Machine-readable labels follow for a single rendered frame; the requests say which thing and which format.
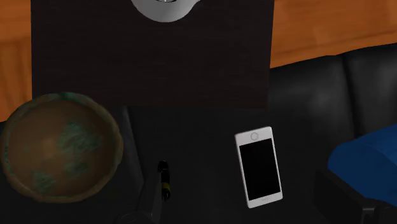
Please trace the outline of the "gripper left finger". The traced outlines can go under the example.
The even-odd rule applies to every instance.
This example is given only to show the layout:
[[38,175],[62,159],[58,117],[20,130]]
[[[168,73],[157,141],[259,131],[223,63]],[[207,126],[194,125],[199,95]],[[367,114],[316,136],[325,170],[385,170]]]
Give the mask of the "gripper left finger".
[[161,175],[154,172],[144,183],[136,208],[119,215],[115,224],[160,224],[161,212]]

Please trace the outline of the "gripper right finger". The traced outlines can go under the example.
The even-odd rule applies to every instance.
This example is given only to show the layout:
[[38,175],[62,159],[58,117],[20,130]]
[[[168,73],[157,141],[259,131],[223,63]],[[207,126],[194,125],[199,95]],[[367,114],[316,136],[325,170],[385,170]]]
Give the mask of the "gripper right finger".
[[397,224],[397,207],[365,198],[328,169],[316,171],[314,204],[331,224]]

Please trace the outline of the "black pen with yellow band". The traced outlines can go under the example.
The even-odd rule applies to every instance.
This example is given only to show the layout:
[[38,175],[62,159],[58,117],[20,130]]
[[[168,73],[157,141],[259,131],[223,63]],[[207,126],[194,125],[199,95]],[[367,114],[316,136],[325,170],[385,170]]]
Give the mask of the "black pen with yellow band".
[[171,184],[170,184],[170,170],[168,162],[165,160],[159,161],[158,172],[161,175],[162,186],[162,200],[167,201],[171,197]]

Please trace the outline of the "blue cushion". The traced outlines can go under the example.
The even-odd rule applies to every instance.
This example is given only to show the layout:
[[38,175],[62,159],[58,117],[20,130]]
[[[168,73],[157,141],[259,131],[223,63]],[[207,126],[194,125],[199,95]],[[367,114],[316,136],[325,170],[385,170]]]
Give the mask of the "blue cushion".
[[397,207],[397,124],[338,145],[328,169],[365,198]]

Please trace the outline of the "white smartphone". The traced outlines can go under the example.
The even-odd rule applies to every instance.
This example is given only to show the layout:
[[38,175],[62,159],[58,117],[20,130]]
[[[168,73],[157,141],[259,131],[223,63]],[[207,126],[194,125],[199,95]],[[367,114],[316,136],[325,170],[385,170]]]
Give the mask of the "white smartphone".
[[235,143],[247,207],[281,200],[283,193],[272,128],[238,133]]

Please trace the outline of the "brown green-mottled bowl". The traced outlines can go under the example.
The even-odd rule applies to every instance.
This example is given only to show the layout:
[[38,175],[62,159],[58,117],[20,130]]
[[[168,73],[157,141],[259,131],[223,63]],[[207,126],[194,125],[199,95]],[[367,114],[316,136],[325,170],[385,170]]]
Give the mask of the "brown green-mottled bowl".
[[72,203],[98,193],[122,161],[110,112],[83,94],[45,94],[19,106],[0,134],[7,182],[39,202]]

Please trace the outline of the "black leather sofa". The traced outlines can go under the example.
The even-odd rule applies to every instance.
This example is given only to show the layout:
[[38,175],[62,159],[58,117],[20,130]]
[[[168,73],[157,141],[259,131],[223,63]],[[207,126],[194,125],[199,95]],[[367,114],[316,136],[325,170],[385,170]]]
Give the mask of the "black leather sofa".
[[[397,43],[277,67],[267,109],[117,106],[125,143],[112,180],[72,204],[17,193],[0,167],[0,224],[115,224],[135,209],[161,160],[171,197],[160,224],[331,224],[314,204],[316,171],[333,149],[397,123]],[[283,198],[248,208],[236,133],[272,128]]]

